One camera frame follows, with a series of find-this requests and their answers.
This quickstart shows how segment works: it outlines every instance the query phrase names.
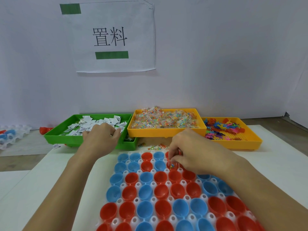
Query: white paper sheet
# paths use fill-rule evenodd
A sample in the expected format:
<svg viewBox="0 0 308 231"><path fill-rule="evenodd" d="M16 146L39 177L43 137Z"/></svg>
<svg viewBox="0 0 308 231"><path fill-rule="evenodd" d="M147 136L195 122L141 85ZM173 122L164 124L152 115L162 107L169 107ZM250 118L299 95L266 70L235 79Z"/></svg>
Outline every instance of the white paper sheet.
<svg viewBox="0 0 308 231"><path fill-rule="evenodd" d="M79 5L80 14L62 15L70 30L71 35L68 37L77 72L108 73L155 69L152 5L141 1ZM108 57L101 52L125 52L117 55L127 57L128 54L128 58L100 59Z"/></svg>

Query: right hand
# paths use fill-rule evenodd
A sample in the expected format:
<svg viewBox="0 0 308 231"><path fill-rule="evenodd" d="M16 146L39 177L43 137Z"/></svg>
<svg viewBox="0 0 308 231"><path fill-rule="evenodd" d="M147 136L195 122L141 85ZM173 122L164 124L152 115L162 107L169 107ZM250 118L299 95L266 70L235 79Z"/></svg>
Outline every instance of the right hand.
<svg viewBox="0 0 308 231"><path fill-rule="evenodd" d="M169 159L196 174L213 174L224 178L229 169L242 158L218 143L186 129L172 138Z"/></svg>

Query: left hand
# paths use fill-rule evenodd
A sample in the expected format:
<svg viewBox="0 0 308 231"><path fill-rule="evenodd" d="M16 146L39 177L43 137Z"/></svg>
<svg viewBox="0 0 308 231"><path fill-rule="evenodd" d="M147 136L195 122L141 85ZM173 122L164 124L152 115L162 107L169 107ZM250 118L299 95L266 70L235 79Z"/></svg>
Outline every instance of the left hand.
<svg viewBox="0 0 308 231"><path fill-rule="evenodd" d="M121 136L121 129L117 130L107 123L94 125L92 130L82 133L83 143L76 154L89 156L97 160L114 150Z"/></svg>

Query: hand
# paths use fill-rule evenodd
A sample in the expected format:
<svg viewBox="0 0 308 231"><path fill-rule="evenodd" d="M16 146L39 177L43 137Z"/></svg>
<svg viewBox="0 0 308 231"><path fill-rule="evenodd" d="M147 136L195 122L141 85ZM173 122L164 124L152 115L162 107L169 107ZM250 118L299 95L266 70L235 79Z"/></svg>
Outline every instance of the hand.
<svg viewBox="0 0 308 231"><path fill-rule="evenodd" d="M94 125L92 130L82 133L83 143L76 154L83 154L95 161L112 152L121 136L121 129L117 130L107 123Z"/></svg>
<svg viewBox="0 0 308 231"><path fill-rule="evenodd" d="M196 174L213 174L223 178L240 156L191 129L186 129L172 138L169 159L178 162Z"/></svg>

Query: floor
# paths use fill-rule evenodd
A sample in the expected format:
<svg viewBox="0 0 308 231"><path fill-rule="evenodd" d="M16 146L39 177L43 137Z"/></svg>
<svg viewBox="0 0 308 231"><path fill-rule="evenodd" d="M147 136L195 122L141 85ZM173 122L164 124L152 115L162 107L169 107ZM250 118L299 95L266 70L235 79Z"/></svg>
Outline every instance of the floor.
<svg viewBox="0 0 308 231"><path fill-rule="evenodd" d="M247 125L261 125L308 156L308 129L285 117L243 119ZM0 171L31 170L46 154L0 157Z"/></svg>

